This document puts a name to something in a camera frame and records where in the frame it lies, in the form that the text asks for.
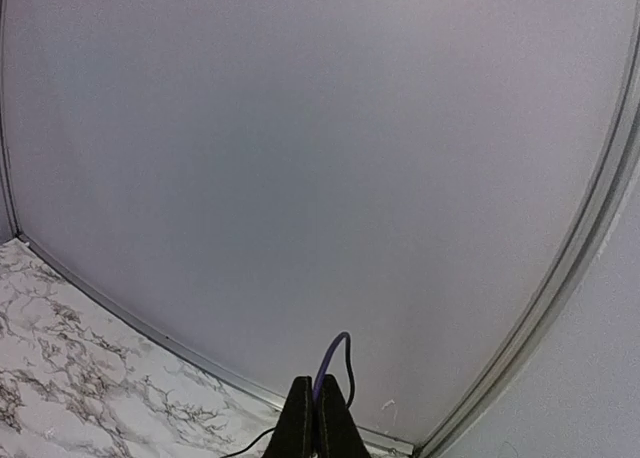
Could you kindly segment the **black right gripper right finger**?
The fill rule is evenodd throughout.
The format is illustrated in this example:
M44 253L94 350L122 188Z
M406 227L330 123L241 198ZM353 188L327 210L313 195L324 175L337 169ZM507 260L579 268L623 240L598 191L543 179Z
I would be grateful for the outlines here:
M322 458L369 458L333 375L324 378L316 403L315 446Z

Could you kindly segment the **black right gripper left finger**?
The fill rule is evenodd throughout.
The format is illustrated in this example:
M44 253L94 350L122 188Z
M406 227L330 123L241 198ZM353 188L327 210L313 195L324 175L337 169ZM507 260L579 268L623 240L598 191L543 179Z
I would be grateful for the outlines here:
M296 377L263 457L310 457L313 417L312 379L309 376Z

